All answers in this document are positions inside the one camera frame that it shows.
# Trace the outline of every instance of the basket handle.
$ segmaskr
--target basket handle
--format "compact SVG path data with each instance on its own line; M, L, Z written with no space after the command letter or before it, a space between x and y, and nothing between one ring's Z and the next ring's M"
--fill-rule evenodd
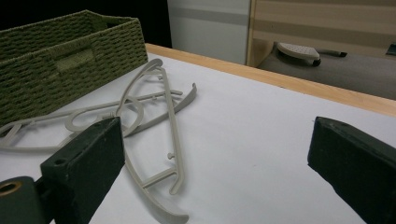
M51 50L51 56L61 73L82 66L94 59L91 41L88 38L56 46Z

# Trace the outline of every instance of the wooden table edge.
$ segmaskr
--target wooden table edge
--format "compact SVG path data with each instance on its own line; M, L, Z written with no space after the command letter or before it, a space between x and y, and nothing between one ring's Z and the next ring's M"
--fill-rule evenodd
M201 65L220 72L253 79L287 90L297 91L322 99L335 101L344 105L351 105L376 113L396 117L396 101L390 99L357 91L349 91L297 77L288 77L278 73L264 71L238 63L229 63L223 60L188 53L177 49L169 49L152 44L146 44L146 49L150 53L161 55L163 57Z

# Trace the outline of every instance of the hole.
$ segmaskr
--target hole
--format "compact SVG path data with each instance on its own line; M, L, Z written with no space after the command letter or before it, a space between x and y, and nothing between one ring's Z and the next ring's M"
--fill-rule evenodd
M17 191L17 189L21 186L22 182L20 181L8 182L6 184L3 184L2 186L0 186L0 197Z
M55 165L62 165L62 164L64 164L65 162L66 162L65 159L58 159L58 160L55 161Z

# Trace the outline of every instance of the white table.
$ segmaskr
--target white table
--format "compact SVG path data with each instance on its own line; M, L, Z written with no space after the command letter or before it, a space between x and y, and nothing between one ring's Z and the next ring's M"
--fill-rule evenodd
M290 91L207 67L150 53L163 60L172 89L197 97L177 113L186 180L177 195L174 179L151 187L171 210L190 215L189 223L363 223L307 165L316 116L338 119L396 147L396 118ZM137 70L76 100L61 110L120 99ZM161 90L149 78L133 94ZM165 111L160 99L145 104L146 114ZM18 146L51 146L67 131L54 122L31 129ZM124 139L125 150L142 178L168 168L172 151L169 121ZM0 152L0 180L41 176L39 164L50 154ZM91 223L157 223L144 197L122 168Z

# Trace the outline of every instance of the wooden panel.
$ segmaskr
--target wooden panel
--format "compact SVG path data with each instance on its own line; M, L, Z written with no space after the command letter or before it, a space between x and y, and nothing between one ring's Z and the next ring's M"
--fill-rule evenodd
M396 59L396 2L253 0L252 39Z

